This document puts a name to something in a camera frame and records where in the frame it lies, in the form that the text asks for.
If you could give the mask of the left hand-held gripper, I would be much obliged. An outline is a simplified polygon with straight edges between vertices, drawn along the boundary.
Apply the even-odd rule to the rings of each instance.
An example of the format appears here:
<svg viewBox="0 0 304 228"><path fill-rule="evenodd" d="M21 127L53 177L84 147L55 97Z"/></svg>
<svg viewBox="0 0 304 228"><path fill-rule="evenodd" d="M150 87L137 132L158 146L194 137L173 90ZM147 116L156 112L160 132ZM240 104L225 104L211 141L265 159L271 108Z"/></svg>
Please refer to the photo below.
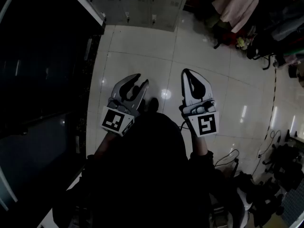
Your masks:
<svg viewBox="0 0 304 228"><path fill-rule="evenodd" d="M149 80L145 80L132 96L127 94L135 86L141 74L125 77L115 84L107 106L103 107L99 125L104 130L124 136L139 116L138 108L148 89Z"/></svg>

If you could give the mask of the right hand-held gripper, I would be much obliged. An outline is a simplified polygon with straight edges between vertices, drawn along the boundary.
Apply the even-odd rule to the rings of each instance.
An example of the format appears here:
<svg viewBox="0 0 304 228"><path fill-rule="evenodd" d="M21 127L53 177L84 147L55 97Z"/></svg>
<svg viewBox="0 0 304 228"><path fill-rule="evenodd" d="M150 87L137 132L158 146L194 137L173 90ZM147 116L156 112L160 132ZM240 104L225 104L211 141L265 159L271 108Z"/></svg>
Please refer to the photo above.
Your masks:
<svg viewBox="0 0 304 228"><path fill-rule="evenodd" d="M197 137L218 133L219 112L212 99L211 84L199 73L185 68L181 73L181 90L183 105L179 110L190 132Z"/></svg>

